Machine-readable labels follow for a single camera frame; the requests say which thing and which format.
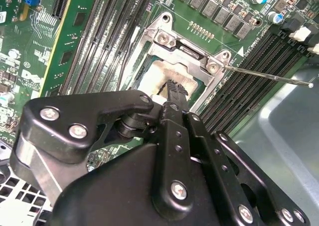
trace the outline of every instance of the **black dimm slot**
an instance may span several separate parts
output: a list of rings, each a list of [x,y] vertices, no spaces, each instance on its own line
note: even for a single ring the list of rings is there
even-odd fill
[[[280,49],[282,49],[285,46],[282,42],[277,42],[271,51],[265,52],[263,54],[263,57],[259,59],[254,64],[254,70],[258,72],[263,72],[264,69],[268,66],[268,64],[271,62],[272,59],[279,53]],[[221,111],[218,111],[216,114],[211,115],[209,121],[206,123],[206,127],[210,130],[212,127],[214,127],[214,122],[216,122],[216,118],[221,118],[226,112],[231,108],[231,106],[236,102],[237,99],[241,97],[243,92],[246,91],[246,89],[253,83],[253,81],[256,79],[255,76],[249,75],[249,74],[242,74],[243,79],[241,81],[241,85],[243,87],[236,87],[234,92],[229,92],[226,97],[224,97],[223,104],[227,105],[226,108],[223,108]]]
[[[81,72],[79,74],[80,77],[77,80],[77,82],[75,84],[75,87],[74,87],[74,90],[73,90],[74,93],[79,93],[80,92],[81,87],[83,85],[83,82],[84,82],[85,78],[87,77],[88,71],[91,68],[91,64],[92,64],[92,61],[93,61],[94,56],[96,54],[96,51],[98,49],[98,45],[101,42],[101,40],[103,38],[103,35],[105,33],[106,27],[109,25],[109,22],[110,22],[110,20],[112,18],[113,24],[111,26],[110,31],[108,32],[108,37],[109,37],[112,34],[112,31],[114,29],[114,27],[113,27],[114,24],[119,19],[118,12],[121,12],[123,10],[124,5],[126,4],[126,1],[127,0],[123,0],[122,4],[120,5],[120,9],[116,10],[115,6],[116,6],[118,0],[111,0],[110,7],[107,8],[106,15],[103,17],[103,23],[100,25],[100,28],[98,30],[98,34],[95,37],[95,41],[91,45],[89,57],[86,58],[85,62],[83,63],[83,67],[82,67]]]
[[[285,64],[285,61],[287,61],[287,58],[291,55],[291,52],[292,52],[291,48],[284,49],[284,52],[281,53],[280,57],[277,58],[275,60],[275,62],[272,64],[273,67],[268,68],[265,73],[282,76],[282,70],[280,70],[280,66]],[[250,83],[250,87],[249,87],[248,91],[245,91],[245,95],[242,98],[240,98],[240,100],[238,102],[236,102],[236,105],[234,105],[232,107],[232,109],[228,112],[228,115],[231,115],[232,117],[231,118],[230,117],[223,117],[223,115],[221,115],[215,121],[214,125],[212,125],[210,127],[209,130],[211,130],[212,128],[214,128],[214,129],[222,128],[223,129],[226,124],[228,124],[230,121],[232,121],[234,119],[233,116],[236,116],[242,108],[250,107],[250,106],[246,106],[247,104],[253,105],[255,103],[255,101],[257,100],[257,97],[254,96],[256,94],[256,92],[259,91],[260,89],[268,90],[267,89],[268,86],[266,84],[267,82],[269,83],[272,81],[265,79],[265,78],[262,78],[262,77],[253,76],[253,80]]]
[[[291,61],[291,67],[285,68],[282,71],[281,75],[282,76],[286,75],[288,71],[300,60],[300,58],[301,58],[300,55],[295,55]],[[269,93],[269,90],[267,90],[268,88],[272,89],[277,84],[277,82],[275,81],[271,81],[271,80],[268,80],[268,81],[270,81],[271,83],[267,87],[265,87],[262,90],[262,92],[255,98],[254,104],[250,106],[251,109],[254,109],[259,104],[260,100],[262,100]],[[236,125],[245,118],[247,113],[249,113],[249,110],[244,110],[238,115],[238,117],[235,120],[233,120],[233,122],[229,122],[227,125],[223,127],[221,126],[220,129],[223,129],[226,133],[230,133],[236,127]]]
[[[123,40],[124,45],[122,45],[122,47],[120,48],[120,51],[124,51],[123,49],[127,49],[130,44],[130,36],[133,34],[134,29],[136,26],[139,25],[139,22],[141,21],[144,12],[146,11],[149,3],[151,2],[151,0],[143,0],[142,6],[140,7],[140,10],[135,14],[135,16],[132,17],[132,19],[134,19],[133,23],[132,23],[132,27],[129,30],[128,35],[126,36],[126,38]]]
[[[138,15],[138,13],[141,13],[140,10],[144,8],[144,7],[141,8],[141,6],[144,6],[145,1],[146,0],[140,0],[138,5],[135,7],[134,11],[130,12],[131,16],[130,16],[130,20],[127,22],[128,28],[127,28],[127,31],[126,31],[126,32],[130,32],[130,34],[125,33],[122,36],[122,39],[121,39],[121,41],[119,43],[119,46],[118,46],[118,49],[116,50],[116,55],[121,55],[121,57],[124,57],[123,54],[125,53],[125,51],[127,51],[128,47],[129,47],[129,44],[130,44],[130,39],[127,38],[127,36],[130,37],[133,34],[134,29],[135,29],[133,27],[134,26],[134,20],[136,19],[136,16]],[[113,39],[113,41],[110,44],[110,47],[113,46],[115,41],[116,41],[116,38]],[[108,85],[110,84],[111,80],[113,79],[113,77],[115,75],[115,72],[117,70],[118,65],[111,64],[110,67],[111,68],[108,70],[107,75],[105,76],[104,84],[103,84],[103,86],[101,88],[101,91],[106,91],[107,90]]]
[[[94,22],[94,19],[95,19],[95,14],[97,13],[97,10],[98,10],[98,6],[100,5],[100,2],[101,0],[95,0],[94,1],[94,4],[93,4],[93,7],[92,7],[92,10],[90,12],[90,16],[89,16],[89,19],[85,25],[85,28],[83,30],[83,33],[81,35],[81,39],[80,39],[80,42],[79,42],[79,45],[77,47],[77,50],[76,50],[76,53],[75,53],[75,56],[73,58],[73,61],[72,61],[72,64],[71,64],[71,67],[69,69],[69,72],[67,74],[67,77],[63,83],[63,86],[62,86],[62,89],[61,89],[61,94],[65,95],[68,91],[68,89],[70,88],[70,84],[71,84],[71,79],[73,77],[73,74],[74,74],[74,71],[76,69],[76,65],[77,65],[77,62],[79,60],[79,57],[82,53],[82,50],[83,47],[84,47],[84,44],[85,44],[85,39],[87,38],[89,32],[90,32],[90,29],[92,27],[92,24]]]
[[[245,62],[243,62],[239,67],[244,69],[251,70],[254,66],[254,63],[256,63],[260,57],[263,55],[263,53],[271,46],[271,44],[275,41],[275,37],[271,34],[265,36],[265,39],[262,39],[264,43],[260,44],[256,50],[253,50],[251,52]],[[225,96],[226,92],[232,92],[236,86],[240,83],[240,81],[244,78],[245,74],[234,72],[230,79],[228,79],[227,83],[224,85],[224,87],[217,92],[217,95],[212,99],[212,101],[205,107],[203,110],[203,113],[201,115],[203,122],[206,123],[213,111],[215,111],[218,108],[218,105],[220,105],[223,101],[223,98]]]
[[[108,50],[103,52],[102,57],[99,58],[99,61],[98,61],[97,67],[94,70],[94,73],[90,76],[90,80],[89,80],[90,84],[86,89],[87,93],[92,92],[94,90],[96,83],[104,68],[104,65],[107,61],[111,48],[116,43],[116,40],[118,39],[124,24],[126,23],[126,21],[128,21],[127,18],[131,14],[131,11],[129,11],[129,9],[133,7],[135,1],[136,0],[129,0],[129,2],[125,6],[125,10],[121,12],[120,21],[116,24],[114,28],[115,32],[112,33],[112,35],[109,35],[109,38],[105,41],[103,48],[108,48]]]

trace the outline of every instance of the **screw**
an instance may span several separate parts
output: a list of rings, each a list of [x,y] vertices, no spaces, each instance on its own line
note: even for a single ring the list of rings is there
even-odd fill
[[[40,116],[44,120],[54,121],[60,116],[59,112],[52,108],[44,108],[40,111]]]
[[[222,134],[222,133],[219,134],[219,137],[220,137],[223,141],[227,141],[227,140],[228,140],[227,137],[226,137],[224,134]]]
[[[216,63],[210,63],[207,65],[207,71],[211,74],[215,74],[218,71],[219,67]]]
[[[69,128],[69,133],[72,137],[77,139],[83,139],[88,134],[82,125],[72,125]]]
[[[93,167],[92,165],[90,165],[90,166],[88,167],[88,172],[91,172],[92,170],[94,170],[94,167]]]
[[[173,182],[171,187],[171,192],[178,200],[184,200],[187,197],[187,191],[185,187],[179,182]]]
[[[193,119],[196,121],[200,121],[199,117],[197,115],[193,115]]]
[[[158,42],[159,42],[159,44],[166,45],[169,42],[169,38],[166,34],[161,33],[158,36]]]
[[[305,219],[300,212],[298,212],[297,210],[294,210],[294,214],[302,223],[305,223]]]
[[[238,211],[243,220],[249,224],[253,222],[253,215],[249,211],[249,209],[243,205],[238,207]]]
[[[293,216],[291,215],[291,213],[287,209],[282,209],[281,213],[283,214],[283,216],[285,217],[285,219],[287,221],[289,221],[291,223],[294,221]]]
[[[175,104],[170,104],[169,105],[173,110],[175,110],[175,111],[178,111],[178,106],[177,105],[175,105]]]
[[[140,99],[142,100],[142,101],[144,101],[145,103],[149,103],[149,98],[147,97],[147,96],[145,96],[145,95],[141,95],[140,96]]]

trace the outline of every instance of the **black plastic arm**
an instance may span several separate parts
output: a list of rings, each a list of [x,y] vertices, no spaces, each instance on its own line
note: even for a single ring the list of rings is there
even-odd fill
[[[43,119],[40,111],[52,108],[59,113],[54,121]],[[136,90],[68,95],[30,100],[23,108],[20,132],[25,140],[65,163],[79,163],[96,140],[97,125],[106,124],[108,135],[123,114],[147,113],[153,102]],[[72,125],[87,131],[82,139],[70,135]]]

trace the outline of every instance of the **metal rivet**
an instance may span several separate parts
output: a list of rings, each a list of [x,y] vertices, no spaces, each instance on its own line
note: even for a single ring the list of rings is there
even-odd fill
[[[174,103],[171,103],[169,106],[170,106],[173,110],[178,111],[178,106],[175,105]]]
[[[197,115],[193,115],[193,119],[196,121],[200,121],[199,117]]]
[[[59,112],[52,108],[44,108],[40,111],[40,116],[44,120],[57,120],[60,116]]]
[[[171,187],[171,192],[178,200],[184,200],[187,197],[187,191],[185,187],[179,182],[173,182]]]
[[[69,133],[72,137],[77,139],[83,139],[88,134],[88,132],[82,125],[72,125],[69,128]]]
[[[287,209],[282,209],[281,210],[281,213],[283,214],[283,216],[285,217],[285,219],[288,221],[288,222],[293,222],[294,221],[294,218],[293,216],[291,215],[291,213],[287,210]]]
[[[224,134],[222,134],[222,133],[219,134],[219,137],[220,137],[223,141],[227,141],[227,140],[228,140],[227,137],[226,137]]]
[[[297,210],[294,210],[294,214],[296,215],[296,217],[302,222],[302,223],[305,223],[305,219],[303,217],[303,215],[297,211]]]
[[[145,95],[141,95],[140,96],[140,99],[142,100],[142,101],[144,101],[145,103],[149,103],[149,98],[147,97],[147,96],[145,96]]]
[[[240,205],[238,207],[238,211],[239,211],[239,214],[241,216],[241,218],[246,222],[246,223],[249,223],[249,224],[252,224],[253,222],[253,215],[251,214],[251,212],[249,211],[249,209],[243,205]]]

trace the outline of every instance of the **black memory slot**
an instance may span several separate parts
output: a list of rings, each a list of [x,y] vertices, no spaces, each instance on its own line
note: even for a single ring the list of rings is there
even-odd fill
[[[81,35],[80,43],[79,43],[79,45],[77,47],[75,56],[73,58],[71,67],[70,67],[69,72],[68,72],[68,75],[67,75],[67,77],[66,77],[66,79],[65,79],[65,81],[63,83],[63,86],[62,86],[62,89],[61,89],[61,92],[60,92],[63,95],[65,95],[67,93],[68,89],[70,88],[70,84],[71,84],[71,80],[72,80],[73,75],[74,75],[74,71],[76,69],[76,66],[77,66],[77,63],[79,61],[79,58],[80,58],[81,54],[83,53],[82,51],[83,51],[83,47],[85,45],[86,38],[88,37],[90,29],[92,28],[92,25],[93,25],[93,22],[94,22],[94,19],[95,19],[95,15],[98,12],[98,8],[99,8],[100,4],[101,4],[101,0],[95,0],[94,1],[92,10],[90,12],[89,19],[86,22],[85,28],[84,28],[83,33]]]
[[[77,79],[77,82],[75,84],[73,93],[80,93],[81,87],[83,86],[84,80],[87,77],[89,69],[92,67],[92,61],[94,59],[94,56],[97,52],[98,45],[100,44],[101,40],[103,39],[103,35],[105,34],[106,27],[109,25],[110,21],[112,20],[113,24],[116,24],[116,22],[119,19],[120,11],[123,10],[124,5],[126,4],[127,0],[122,0],[122,3],[120,5],[119,9],[116,9],[116,4],[118,3],[118,0],[111,0],[110,5],[105,10],[105,15],[103,17],[103,22],[99,26],[99,29],[97,31],[96,37],[94,39],[94,42],[92,42],[90,54],[85,59],[81,72],[79,74],[79,78]],[[112,28],[108,32],[108,37],[112,34]]]
[[[258,72],[264,72],[265,68],[269,67],[269,64],[274,57],[277,56],[277,54],[280,52],[282,48],[285,47],[285,44],[282,42],[276,42],[274,44],[274,47],[272,48],[272,51],[265,52],[263,54],[263,57],[259,58],[258,61],[254,64],[254,70]],[[222,117],[224,114],[227,113],[227,111],[231,108],[235,102],[240,99],[242,94],[247,90],[247,88],[250,87],[250,85],[253,83],[253,81],[256,79],[255,76],[249,75],[249,74],[242,74],[242,80],[240,82],[240,85],[242,87],[236,87],[233,91],[231,91],[226,97],[224,97],[222,103],[222,109],[217,110],[215,114],[212,114],[210,119],[207,121],[206,126],[211,129],[214,127],[214,123],[216,122],[217,118]]]
[[[130,37],[132,37],[132,34],[135,30],[137,16],[143,15],[143,12],[141,12],[141,10],[144,9],[146,2],[148,2],[148,0],[139,0],[138,4],[135,6],[135,8],[127,16],[129,18],[126,19],[127,17],[123,17],[123,20],[126,21],[125,23],[128,25],[128,27],[127,27],[127,30],[125,31],[125,34],[121,36],[122,39],[120,40],[118,49],[116,50],[116,55],[118,55],[120,58],[125,57],[125,55],[124,55],[125,51],[127,51],[127,49],[129,48],[129,44],[130,44]],[[109,47],[112,47],[114,45],[115,41],[116,41],[116,38],[112,39]],[[114,75],[115,75],[117,68],[118,68],[118,65],[116,65],[114,63],[112,63],[110,65],[110,69],[108,70],[108,72],[105,76],[101,91],[107,91],[109,84],[112,82],[112,80],[114,78]]]
[[[272,28],[239,67],[283,77],[302,55],[311,57],[299,49],[298,44],[289,41],[283,32]],[[206,129],[210,133],[216,130],[229,133],[248,113],[258,108],[259,102],[276,83],[258,76],[232,73],[223,88],[217,91],[200,113]]]
[[[239,66],[243,69],[254,70],[255,63],[262,57],[263,52],[265,52],[270,45],[275,41],[276,37],[267,34],[262,39],[262,44],[258,44],[254,50],[246,57],[243,63]],[[219,107],[219,105],[223,102],[226,93],[232,92],[236,86],[240,83],[240,81],[244,78],[244,74],[239,72],[233,72],[232,75],[227,80],[226,84],[217,92],[217,95],[212,99],[212,101],[205,107],[205,109],[201,113],[201,117],[206,123],[211,117],[212,113]]]
[[[94,69],[94,73],[90,76],[90,84],[86,89],[86,92],[92,92],[96,86],[96,83],[102,73],[102,70],[104,68],[104,65],[107,61],[107,58],[109,56],[109,53],[111,51],[112,46],[116,43],[117,39],[120,36],[120,32],[123,29],[123,26],[128,21],[128,17],[130,16],[131,10],[135,4],[136,0],[128,0],[124,6],[124,9],[121,10],[121,13],[119,15],[119,21],[116,23],[116,25],[112,25],[111,28],[112,34],[109,34],[107,37],[107,40],[104,43],[103,54],[99,57],[98,63],[96,64],[96,67]]]
[[[273,67],[267,68],[267,71],[265,73],[283,76],[285,69],[290,68],[290,65],[287,61],[290,61],[289,58],[291,58],[291,53],[291,48],[285,48],[282,54],[280,54],[280,58],[276,58]],[[281,69],[281,65],[286,65],[287,67]],[[261,90],[268,91],[269,84],[271,82],[271,80],[268,80],[266,78],[253,76],[251,86],[248,87],[245,91],[242,91],[242,97],[238,98],[238,100],[232,107],[230,107],[229,112],[227,113],[228,115],[233,115],[234,117],[232,119],[226,119],[226,117],[223,117],[223,115],[219,116],[215,120],[214,125],[210,126],[210,130],[216,127],[222,127],[222,129],[224,129],[225,125],[232,122],[236,118],[236,116],[240,114],[239,112],[241,112],[242,109],[246,109],[244,111],[250,111],[254,103],[256,101],[259,102],[259,99],[256,96],[256,92]]]
[[[293,65],[296,64],[299,60],[300,60],[300,55],[295,55],[291,61],[291,67],[293,67]],[[281,72],[281,75],[284,76],[285,74],[288,73],[290,69],[291,68],[283,69],[283,71]],[[269,89],[272,89],[277,84],[277,82],[275,81],[271,81],[271,80],[267,80],[267,81],[268,81],[268,85],[265,88],[260,89],[259,95],[256,96],[252,104],[248,105],[247,107],[243,107],[243,109],[241,110],[241,112],[238,113],[236,118],[234,118],[230,122],[227,122],[227,124],[225,125],[219,126],[219,128],[224,129],[224,131],[227,133],[231,132],[236,127],[238,122],[243,120],[246,117],[246,115],[250,113],[252,109],[257,108],[260,100],[262,100],[269,93]]]

